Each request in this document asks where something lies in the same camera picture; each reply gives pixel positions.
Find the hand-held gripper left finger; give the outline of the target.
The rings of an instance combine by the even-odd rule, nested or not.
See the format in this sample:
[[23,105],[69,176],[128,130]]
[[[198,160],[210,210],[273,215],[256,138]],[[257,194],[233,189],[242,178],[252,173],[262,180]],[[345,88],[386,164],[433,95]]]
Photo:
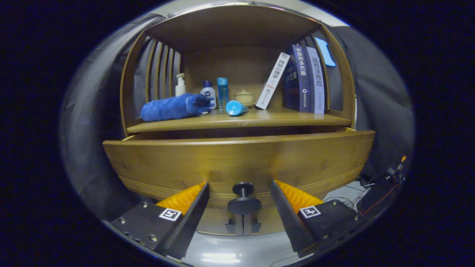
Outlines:
[[102,223],[126,244],[151,257],[182,260],[210,197],[204,181],[162,201],[144,197]]

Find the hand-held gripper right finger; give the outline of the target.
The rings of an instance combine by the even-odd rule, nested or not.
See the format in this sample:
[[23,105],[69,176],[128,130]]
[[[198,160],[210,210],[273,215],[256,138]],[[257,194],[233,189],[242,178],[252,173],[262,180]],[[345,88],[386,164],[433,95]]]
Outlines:
[[271,196],[299,257],[336,247],[368,221],[339,200],[322,202],[278,180],[271,183]]

